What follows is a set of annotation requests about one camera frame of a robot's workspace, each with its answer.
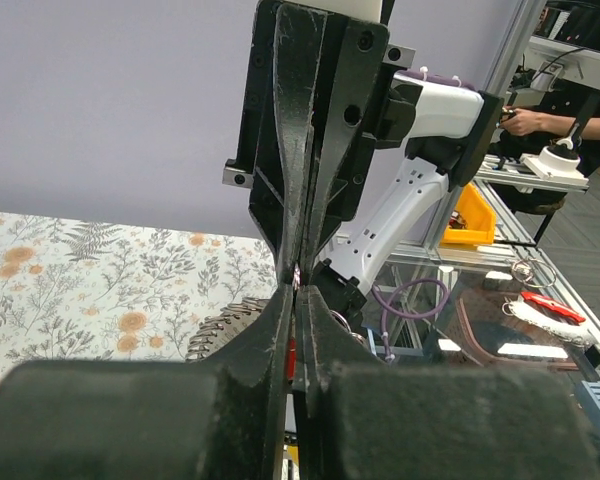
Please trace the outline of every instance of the person's arm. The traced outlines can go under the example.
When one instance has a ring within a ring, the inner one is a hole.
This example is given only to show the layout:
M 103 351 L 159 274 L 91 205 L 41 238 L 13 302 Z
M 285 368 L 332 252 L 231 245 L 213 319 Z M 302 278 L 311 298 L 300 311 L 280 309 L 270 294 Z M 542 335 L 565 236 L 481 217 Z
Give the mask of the person's arm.
M 560 117 L 542 112 L 516 109 L 516 115 L 500 124 L 511 135 L 523 136 L 533 132 L 548 132 L 564 137 L 569 133 L 575 118 Z M 600 140 L 600 117 L 592 118 L 582 133 L 583 140 Z
M 539 130 L 558 135 L 566 136 L 575 121 L 572 117 L 559 117 L 557 115 L 549 115 L 548 113 L 538 113 L 539 115 Z M 582 132 L 583 140 L 600 140 L 600 118 L 592 118 L 584 127 Z

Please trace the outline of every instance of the glass tabletop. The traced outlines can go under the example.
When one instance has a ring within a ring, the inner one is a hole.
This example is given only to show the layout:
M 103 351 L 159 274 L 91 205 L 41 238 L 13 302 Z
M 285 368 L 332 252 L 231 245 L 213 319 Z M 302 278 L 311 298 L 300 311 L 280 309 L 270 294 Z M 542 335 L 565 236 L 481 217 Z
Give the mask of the glass tabletop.
M 546 266 L 533 265 L 547 277 Z M 584 356 L 586 345 L 578 345 L 556 336 L 511 314 L 503 306 L 520 298 L 522 292 L 555 298 L 555 290 L 534 288 L 542 281 L 520 283 L 507 277 L 510 267 L 467 265 L 416 260 L 387 264 L 376 286 L 387 300 L 397 287 L 421 279 L 442 281 L 449 299 L 437 315 L 424 320 L 405 320 L 387 315 L 387 333 L 394 362 L 444 363 L 450 366 L 514 366 L 547 369 L 565 374 L 565 380 L 597 380 L 597 374 Z M 408 313 L 433 310 L 441 302 L 442 292 L 432 283 L 415 285 L 399 295 L 395 308 Z M 577 324 L 571 319 L 534 306 L 540 313 L 561 324 Z M 385 358 L 380 326 L 383 307 L 373 298 L 363 315 L 372 350 Z

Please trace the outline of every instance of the red object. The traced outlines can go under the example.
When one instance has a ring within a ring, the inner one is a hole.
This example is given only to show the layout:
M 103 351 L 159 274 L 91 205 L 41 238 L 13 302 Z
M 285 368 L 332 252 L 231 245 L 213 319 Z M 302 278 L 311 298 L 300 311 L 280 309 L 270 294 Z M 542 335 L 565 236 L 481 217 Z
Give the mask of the red object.
M 544 295 L 539 295 L 532 292 L 522 292 L 520 295 L 525 301 L 535 303 L 542 308 L 546 308 L 552 312 L 558 313 L 563 317 L 570 318 L 576 323 L 584 323 L 586 320 L 586 318 L 567 305 L 556 302 L 555 300 L 545 297 Z
M 293 380 L 293 375 L 296 371 L 296 339 L 292 338 L 289 340 L 289 357 L 287 363 L 287 378 L 289 381 Z

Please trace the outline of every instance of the yellow object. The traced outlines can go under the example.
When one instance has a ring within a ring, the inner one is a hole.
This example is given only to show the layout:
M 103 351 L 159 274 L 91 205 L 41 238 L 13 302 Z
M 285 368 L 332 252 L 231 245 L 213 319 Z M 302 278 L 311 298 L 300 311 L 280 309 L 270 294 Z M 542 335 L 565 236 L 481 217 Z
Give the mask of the yellow object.
M 456 211 L 464 219 L 467 228 L 456 230 L 447 227 L 442 244 L 491 245 L 496 233 L 496 213 L 482 198 L 478 189 L 467 185 L 460 195 Z
M 293 463 L 300 465 L 300 460 L 298 460 L 298 447 L 288 447 L 287 452 L 291 456 Z

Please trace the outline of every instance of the stool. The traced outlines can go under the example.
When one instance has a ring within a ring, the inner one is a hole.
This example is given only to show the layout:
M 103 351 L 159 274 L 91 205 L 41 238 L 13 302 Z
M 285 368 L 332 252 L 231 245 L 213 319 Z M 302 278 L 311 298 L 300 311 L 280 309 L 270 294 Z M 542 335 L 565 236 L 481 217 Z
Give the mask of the stool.
M 560 201 L 558 201 L 556 203 L 551 203 L 549 205 L 537 205 L 532 208 L 522 208 L 519 210 L 512 210 L 511 212 L 514 215 L 517 212 L 522 212 L 522 213 L 527 213 L 529 215 L 544 215 L 545 216 L 544 220 L 540 224 L 540 228 L 538 228 L 536 235 L 533 237 L 533 241 L 536 244 L 538 244 L 538 242 L 540 242 L 540 239 L 544 235 L 544 232 L 547 230 L 547 227 L 549 227 L 549 223 L 551 223 L 553 216 L 556 214 L 556 212 L 558 210 L 560 210 L 562 207 L 564 207 L 564 204 L 566 203 L 566 201 L 567 201 L 567 199 L 565 197 L 565 198 L 562 198 Z

